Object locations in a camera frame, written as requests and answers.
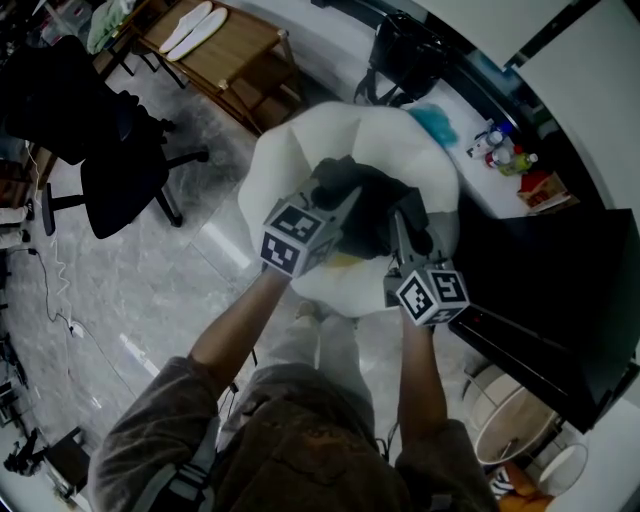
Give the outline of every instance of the white desk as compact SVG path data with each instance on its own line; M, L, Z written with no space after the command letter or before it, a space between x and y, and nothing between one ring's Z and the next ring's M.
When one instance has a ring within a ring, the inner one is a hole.
M516 195L520 190L520 176L503 176L497 169L485 165L484 160L474 160L466 153L474 136L486 128L485 119L444 80L411 106L424 104L438 105L444 110L458 135L458 142L445 149L458 169L461 186L489 215L500 219L526 215L527 205Z

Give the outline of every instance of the black fabric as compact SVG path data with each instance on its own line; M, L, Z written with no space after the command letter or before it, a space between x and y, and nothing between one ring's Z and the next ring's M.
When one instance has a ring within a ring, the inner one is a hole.
M378 28L369 57L370 69L356 87L355 97L363 95L373 105L390 106L418 100L440 79L448 52L437 34L408 14L389 14ZM376 94L376 72L395 84L380 98ZM395 95L398 89L402 93Z
M412 242L426 254L430 240L424 234L428 219L420 191L387 176L353 157L325 158L312 177L320 182L311 199L321 210L333 210L357 187L362 193L342 229L338 249L358 258L372 259L390 253L389 217L400 209L408 223Z
M50 48L18 50L0 74L0 98L10 135L37 142L71 165L126 137L137 104L105 85L73 36Z

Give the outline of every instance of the plastic bottle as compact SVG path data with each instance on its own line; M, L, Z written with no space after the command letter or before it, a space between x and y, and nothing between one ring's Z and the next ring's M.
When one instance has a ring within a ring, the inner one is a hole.
M487 153L484 157L484 161L489 167L497 169L501 165L507 165L511 162L511 151L504 146L499 146L491 153Z
M512 176L514 174L527 172L537 161L538 155L535 153L520 153L508 164L498 166L498 169L505 176Z
M493 125L489 130L476 137L473 145L467 149L467 155L471 158L482 158L497 145L501 144L512 129L513 126L507 121L497 126Z

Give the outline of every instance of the white wall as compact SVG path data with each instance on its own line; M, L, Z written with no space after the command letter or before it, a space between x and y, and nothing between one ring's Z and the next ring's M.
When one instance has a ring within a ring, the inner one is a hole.
M0 459L4 461L13 451L13 443L26 439L19 437L18 429L9 424L0 428ZM44 467L32 477L10 473L0 464L0 494L13 512L68 512L68 507L53 494L53 483L45 475Z
M571 0L415 0L504 66Z
M584 473L548 512L617 512L640 486L640 409L619 400L581 442Z
M640 221L640 23L602 0L519 71L580 154L609 207Z
M296 62L305 72L351 101L364 77L375 31L334 9L321 9L310 0L228 0L289 31Z

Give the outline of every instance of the person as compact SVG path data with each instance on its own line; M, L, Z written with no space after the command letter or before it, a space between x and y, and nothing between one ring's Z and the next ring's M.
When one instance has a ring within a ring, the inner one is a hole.
M0 225L20 224L22 221L32 221L33 200L28 199L24 206L20 208L0 208ZM12 229L5 233L0 233L0 249L9 249L20 244L28 244L31 235L26 229Z
M33 453L38 440L38 431L34 428L27 442L18 453L19 444L14 443L14 450L4 461L4 467L7 471L19 473L23 476L31 476L34 474L38 465L44 460L47 449L44 448L39 452Z
M200 443L217 400L233 386L288 284L267 268L188 357L168 361L91 458L94 511L150 510L154 499L163 510L186 510L165 494L148 494L156 485L150 482L168 464L180 467L204 453ZM371 393L351 321L331 316L320 323L309 304L261 358L210 446L215 461L205 480L213 510L496 511L465 427L447 419L431 330L402 313L402 452L394 468L373 438ZM193 467L183 466L184 474L193 477Z

